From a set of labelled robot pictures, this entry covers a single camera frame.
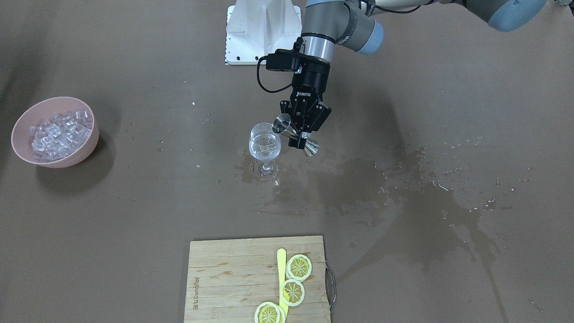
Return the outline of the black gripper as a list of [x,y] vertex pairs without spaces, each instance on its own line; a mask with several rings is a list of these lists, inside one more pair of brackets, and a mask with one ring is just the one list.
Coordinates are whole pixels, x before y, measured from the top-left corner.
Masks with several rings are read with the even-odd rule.
[[291,96],[280,102],[280,135],[288,139],[289,147],[304,149],[305,139],[318,131],[332,112],[322,97],[329,71],[330,65],[318,59],[300,59],[291,80]]

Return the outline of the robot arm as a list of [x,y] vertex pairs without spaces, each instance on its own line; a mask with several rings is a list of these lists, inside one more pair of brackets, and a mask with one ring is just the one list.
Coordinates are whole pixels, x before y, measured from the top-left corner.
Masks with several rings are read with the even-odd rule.
[[316,150],[310,138],[331,113],[323,102],[334,49],[341,45],[370,55],[379,49],[385,32],[373,19],[378,13],[406,14],[431,0],[308,0],[300,36],[292,49],[277,49],[263,57],[269,71],[293,72],[291,96],[280,102],[273,130],[289,139],[289,147]]

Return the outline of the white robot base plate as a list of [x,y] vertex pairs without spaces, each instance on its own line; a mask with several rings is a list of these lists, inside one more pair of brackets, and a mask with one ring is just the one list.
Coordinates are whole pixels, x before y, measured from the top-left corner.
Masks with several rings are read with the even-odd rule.
[[291,0],[238,0],[227,9],[224,62],[257,64],[276,49],[291,49],[302,29]]

